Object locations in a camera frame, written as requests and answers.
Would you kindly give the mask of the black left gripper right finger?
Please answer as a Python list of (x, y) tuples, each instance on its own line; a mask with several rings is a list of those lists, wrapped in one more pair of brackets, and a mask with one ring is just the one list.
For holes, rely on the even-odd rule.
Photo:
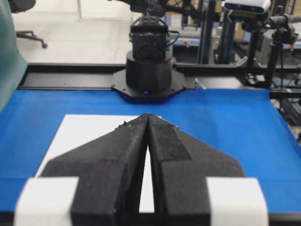
[(231, 156), (184, 133), (153, 114), (148, 116), (155, 212), (164, 226), (208, 226), (206, 177), (245, 177)]

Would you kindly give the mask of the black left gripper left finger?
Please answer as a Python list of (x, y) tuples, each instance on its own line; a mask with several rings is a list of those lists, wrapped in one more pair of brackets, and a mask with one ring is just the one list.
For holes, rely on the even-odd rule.
[(118, 226), (138, 214), (148, 145), (148, 115), (48, 161), (42, 177), (78, 177), (75, 226)]

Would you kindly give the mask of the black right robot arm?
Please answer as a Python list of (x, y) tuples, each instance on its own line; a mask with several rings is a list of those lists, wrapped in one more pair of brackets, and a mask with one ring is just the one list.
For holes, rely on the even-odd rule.
[[(130, 27), (132, 50), (126, 68), (117, 73), (136, 98), (169, 96), (184, 76), (173, 69), (167, 51), (170, 32), (162, 21), (164, 0), (130, 0), (142, 15)], [(159, 226), (241, 226), (245, 223), (239, 187), (246, 176), (231, 156), (182, 132), (175, 125), (147, 114), (154, 195), (154, 221)]]

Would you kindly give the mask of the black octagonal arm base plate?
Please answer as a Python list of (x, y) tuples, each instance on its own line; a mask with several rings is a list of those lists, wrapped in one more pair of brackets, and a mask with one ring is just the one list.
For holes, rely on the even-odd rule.
[(126, 83), (126, 70), (113, 74), (111, 88), (128, 102), (132, 103), (160, 103), (175, 96), (179, 92), (194, 90), (196, 82), (194, 77), (185, 76), (183, 73), (172, 70), (171, 84), (159, 91), (138, 90)]

